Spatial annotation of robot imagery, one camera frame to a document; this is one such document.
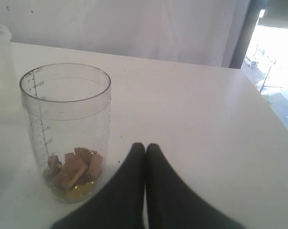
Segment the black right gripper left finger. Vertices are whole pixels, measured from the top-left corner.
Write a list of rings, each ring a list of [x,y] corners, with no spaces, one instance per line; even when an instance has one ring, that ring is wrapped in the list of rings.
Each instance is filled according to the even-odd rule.
[[[80,208],[55,222],[53,229],[142,229],[145,147],[134,143],[106,185]]]

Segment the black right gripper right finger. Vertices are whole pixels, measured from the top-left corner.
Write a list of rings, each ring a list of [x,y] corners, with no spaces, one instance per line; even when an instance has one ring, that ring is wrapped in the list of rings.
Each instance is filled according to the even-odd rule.
[[[158,144],[149,144],[146,151],[146,200],[151,229],[243,228],[193,192]]]

